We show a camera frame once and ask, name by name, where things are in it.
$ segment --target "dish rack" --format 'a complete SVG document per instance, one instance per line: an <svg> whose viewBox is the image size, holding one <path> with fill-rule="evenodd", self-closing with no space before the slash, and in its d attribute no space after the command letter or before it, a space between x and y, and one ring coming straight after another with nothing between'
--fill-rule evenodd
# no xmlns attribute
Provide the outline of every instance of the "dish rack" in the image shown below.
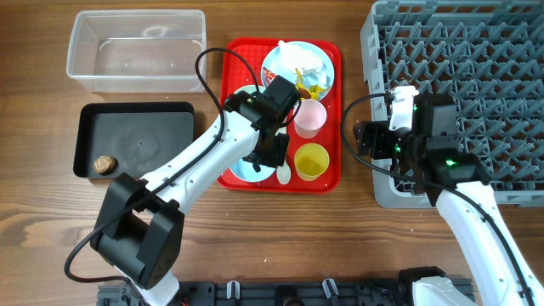
<svg viewBox="0 0 544 306"><path fill-rule="evenodd" d="M497 203L544 206L542 3L378 1L360 37L371 94L409 84L451 95L459 151L482 161ZM390 119L383 98L372 100L371 115ZM372 175L381 206L430 207L413 183Z"/></svg>

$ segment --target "clear plastic bin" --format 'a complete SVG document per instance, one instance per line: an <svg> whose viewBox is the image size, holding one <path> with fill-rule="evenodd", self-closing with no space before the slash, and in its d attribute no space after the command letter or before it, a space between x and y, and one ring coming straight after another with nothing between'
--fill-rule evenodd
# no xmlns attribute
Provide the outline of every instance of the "clear plastic bin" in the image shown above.
<svg viewBox="0 0 544 306"><path fill-rule="evenodd" d="M195 60L204 49L200 10L82 11L71 33L66 74L93 92L201 92ZM200 71L206 79L206 57Z"/></svg>

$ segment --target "wood grain surface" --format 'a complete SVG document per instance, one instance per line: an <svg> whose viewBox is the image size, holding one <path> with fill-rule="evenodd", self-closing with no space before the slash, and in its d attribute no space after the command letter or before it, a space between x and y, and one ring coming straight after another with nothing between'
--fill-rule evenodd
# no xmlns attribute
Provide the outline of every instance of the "wood grain surface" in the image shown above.
<svg viewBox="0 0 544 306"><path fill-rule="evenodd" d="M201 9L210 47L237 37L324 39L343 53L344 107L368 94L360 28L371 1L3 0L0 4L0 305L94 305L96 285L65 278L69 251L94 226L107 184L72 170L81 108L103 101L186 100L197 132L216 116L202 94L89 93L65 74L76 14L86 9ZM208 58L219 93L222 54ZM349 118L369 120L368 105ZM544 279L544 209L501 207L522 253ZM374 200L371 171L343 154L343 177L328 195L227 191L214 184L186 218L174 265L182 281L318 281L395 277L437 265L472 277L445 221L433 209L387 210ZM86 247L79 275L116 271Z"/></svg>

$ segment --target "brown round object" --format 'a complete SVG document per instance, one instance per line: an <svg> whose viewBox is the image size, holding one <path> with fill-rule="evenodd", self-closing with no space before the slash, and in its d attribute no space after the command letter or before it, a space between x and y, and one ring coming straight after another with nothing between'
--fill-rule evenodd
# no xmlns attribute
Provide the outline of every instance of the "brown round object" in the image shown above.
<svg viewBox="0 0 544 306"><path fill-rule="evenodd" d="M111 156L101 156L94 161L94 171L100 175L111 173L117 166L117 159Z"/></svg>

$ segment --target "white spoon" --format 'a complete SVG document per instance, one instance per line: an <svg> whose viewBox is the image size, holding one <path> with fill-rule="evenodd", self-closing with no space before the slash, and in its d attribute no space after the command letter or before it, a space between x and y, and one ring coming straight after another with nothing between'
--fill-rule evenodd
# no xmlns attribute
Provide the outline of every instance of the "white spoon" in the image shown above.
<svg viewBox="0 0 544 306"><path fill-rule="evenodd" d="M277 133L287 134L287 127L280 127ZM278 177L278 181L280 181L280 184L289 183L289 181L291 180L291 169L289 168L287 161L283 161L283 165L279 166L276 169L275 175Z"/></svg>

